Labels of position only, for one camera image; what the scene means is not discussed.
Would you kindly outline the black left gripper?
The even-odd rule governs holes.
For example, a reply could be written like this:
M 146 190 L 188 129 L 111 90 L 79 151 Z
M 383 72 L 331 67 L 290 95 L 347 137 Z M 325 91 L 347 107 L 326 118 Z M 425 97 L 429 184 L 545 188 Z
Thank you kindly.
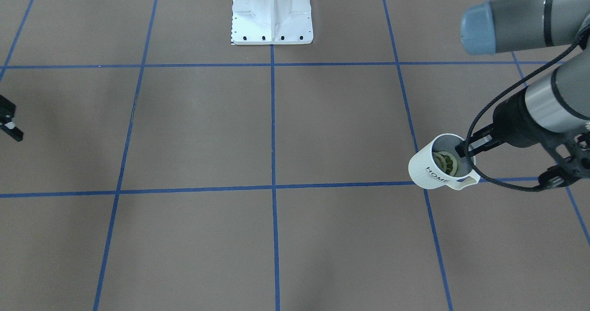
M 460 141 L 454 149 L 460 158 L 468 152 L 476 156 L 491 151 L 503 143 L 513 147 L 532 147 L 554 136 L 542 128 L 529 113 L 525 105 L 525 90 L 520 90 L 506 101 L 501 102 L 493 112 L 493 122 L 473 133 L 470 141 Z

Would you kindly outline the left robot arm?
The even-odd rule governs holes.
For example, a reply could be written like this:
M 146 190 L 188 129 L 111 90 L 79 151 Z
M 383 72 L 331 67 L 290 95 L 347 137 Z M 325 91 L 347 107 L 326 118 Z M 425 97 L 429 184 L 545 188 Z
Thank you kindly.
M 470 155 L 504 144 L 560 147 L 589 124 L 589 0 L 492 0 L 468 8 L 460 31 L 470 55 L 565 45 L 542 70 L 581 48 L 549 75 L 500 95 L 492 124 L 471 134 Z

